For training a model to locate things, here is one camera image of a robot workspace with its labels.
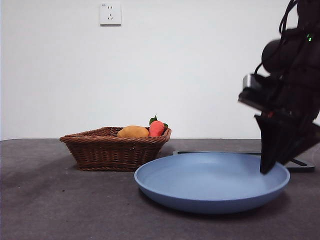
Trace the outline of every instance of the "carrot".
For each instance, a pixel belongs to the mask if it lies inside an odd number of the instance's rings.
[[[150,124],[149,137],[159,137],[163,134],[165,125],[162,121],[155,120]]]

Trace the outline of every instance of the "table surface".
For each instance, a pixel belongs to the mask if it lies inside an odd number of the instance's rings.
[[[317,240],[320,145],[299,159],[315,172],[291,173],[270,203],[225,215],[163,207],[139,190],[133,172],[81,171],[58,139],[1,143],[1,240]],[[260,151],[257,139],[171,139],[173,151]]]

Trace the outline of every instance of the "green leaf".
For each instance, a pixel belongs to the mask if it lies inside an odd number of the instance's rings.
[[[149,126],[150,126],[150,125],[152,124],[152,122],[154,122],[154,121],[158,121],[158,119],[157,119],[157,114],[156,114],[154,117],[150,118]]]

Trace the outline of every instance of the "brown wicker basket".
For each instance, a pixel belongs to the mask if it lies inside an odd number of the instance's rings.
[[[60,141],[66,144],[81,170],[133,172],[154,160],[171,135],[171,129],[166,128],[157,137],[117,137],[122,128],[103,127],[66,135]]]

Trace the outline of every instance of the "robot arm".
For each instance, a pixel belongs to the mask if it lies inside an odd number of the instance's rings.
[[[297,5],[298,24],[286,29]],[[320,142],[313,123],[320,110],[320,1],[291,0],[281,20],[281,38],[266,45],[255,73],[243,79],[238,100],[261,111],[260,172],[287,163]],[[270,74],[259,75],[263,66]]]

